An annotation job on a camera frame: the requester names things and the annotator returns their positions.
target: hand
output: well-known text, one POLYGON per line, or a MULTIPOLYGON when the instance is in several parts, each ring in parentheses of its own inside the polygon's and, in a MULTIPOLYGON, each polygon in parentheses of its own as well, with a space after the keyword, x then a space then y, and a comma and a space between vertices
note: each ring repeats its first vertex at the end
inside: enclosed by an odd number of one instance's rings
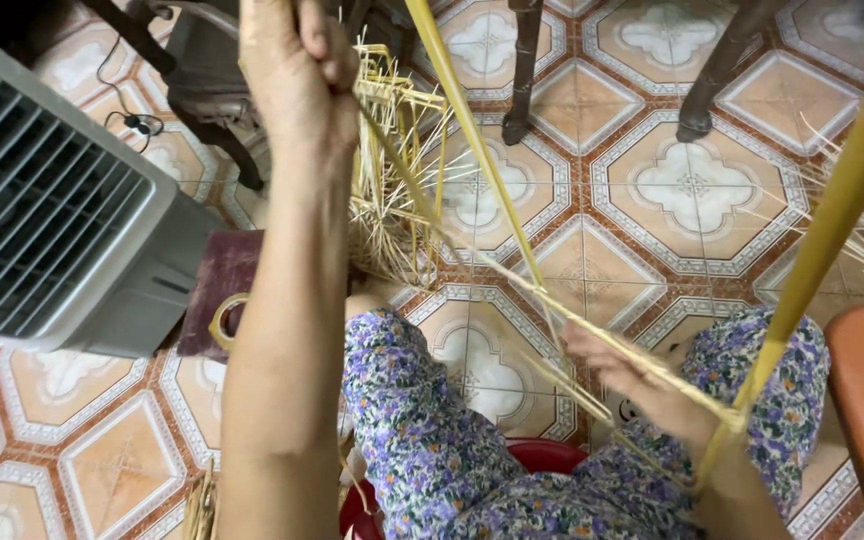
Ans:
POLYGON ((273 161, 348 182, 341 177, 358 142, 359 59, 339 21, 319 0, 241 0, 239 13, 239 58, 273 161))
POLYGON ((654 374, 640 372, 625 355, 579 325, 569 321, 562 337, 570 355, 598 371, 602 385, 629 398, 657 428, 681 441, 694 462, 702 460, 718 426, 712 412, 654 374))

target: tiled floor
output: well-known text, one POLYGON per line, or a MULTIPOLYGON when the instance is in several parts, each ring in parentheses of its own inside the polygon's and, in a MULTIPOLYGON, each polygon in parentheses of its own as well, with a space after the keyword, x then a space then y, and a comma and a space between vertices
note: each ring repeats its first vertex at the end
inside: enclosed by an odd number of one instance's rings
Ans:
MULTIPOLYGON (((777 13, 720 95, 714 131, 695 144, 674 138, 678 106, 735 4, 549 0, 534 128, 512 147, 501 142, 499 124, 511 101, 514 14, 501 0, 433 4, 554 297, 659 352, 716 318, 778 299, 797 249, 793 229, 819 196, 797 171, 822 166, 823 140, 843 139, 864 92, 860 0, 793 0, 777 13)), ((402 38, 381 15, 369 21, 383 36, 402 38)), ((168 40, 169 23, 152 30, 168 40)), ((114 40, 107 25, 75 6, 35 71, 102 122, 120 109, 94 76, 114 40)), ((420 86, 432 88, 421 47, 402 61, 420 86)), ((150 161, 230 224, 265 224, 264 199, 235 181, 227 157, 178 122, 147 62, 122 46, 103 75, 132 111, 166 122, 144 153, 150 161)), ((129 145, 143 144, 121 124, 109 129, 129 145)), ((268 174, 260 137, 240 136, 268 174)), ((458 155, 465 138, 455 130, 446 144, 458 155)), ((450 180, 444 198, 449 227, 525 271, 481 178, 450 180)), ((494 272, 455 263, 439 262, 435 294, 382 291, 419 325, 469 405, 506 434, 594 446, 602 426, 521 360, 521 353, 555 349, 541 307, 494 272)), ((825 324, 861 303, 861 268, 840 260, 809 313, 825 324)), ((584 372, 576 375, 593 386, 584 372)), ((0 538, 177 538, 189 479, 220 458, 224 375, 215 362, 168 351, 128 361, 0 350, 0 538)), ((620 397, 608 402, 629 413, 620 397)), ((799 539, 864 537, 864 499, 834 411, 826 409, 792 530, 799 539)))

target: red plastic stool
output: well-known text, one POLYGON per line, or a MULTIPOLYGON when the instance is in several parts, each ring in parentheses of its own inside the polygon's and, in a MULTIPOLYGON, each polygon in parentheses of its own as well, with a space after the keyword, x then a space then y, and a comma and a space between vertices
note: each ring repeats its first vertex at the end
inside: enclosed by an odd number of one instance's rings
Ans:
MULTIPOLYGON (((521 437, 506 439, 509 453, 518 460, 530 473, 562 473, 572 472, 582 460, 589 457, 578 448, 572 448, 565 443, 548 439, 521 437)), ((366 480, 359 482, 366 494, 368 507, 378 512, 376 504, 376 488, 366 480)), ((362 498, 355 489, 348 491, 348 497, 339 511, 339 532, 346 536, 349 528, 354 527, 353 540, 382 540, 382 531, 376 525, 374 516, 365 512, 362 498)))

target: purple floral pants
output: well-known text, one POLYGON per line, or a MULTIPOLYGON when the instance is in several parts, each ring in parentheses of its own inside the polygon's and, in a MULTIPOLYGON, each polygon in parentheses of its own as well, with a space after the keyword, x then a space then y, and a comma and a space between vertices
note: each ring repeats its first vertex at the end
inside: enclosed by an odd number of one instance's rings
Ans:
MULTIPOLYGON (((771 307, 757 306, 703 330, 682 375, 730 402, 771 317, 771 307)), ((822 330, 802 319, 752 408, 749 456, 784 518, 802 489, 828 374, 822 330)), ((498 428, 447 385, 419 329, 394 311, 345 323, 342 390, 390 540, 701 537, 682 519, 689 495, 618 443, 571 474, 526 472, 498 428)), ((667 469, 691 475, 682 446, 645 419, 623 431, 667 469)))

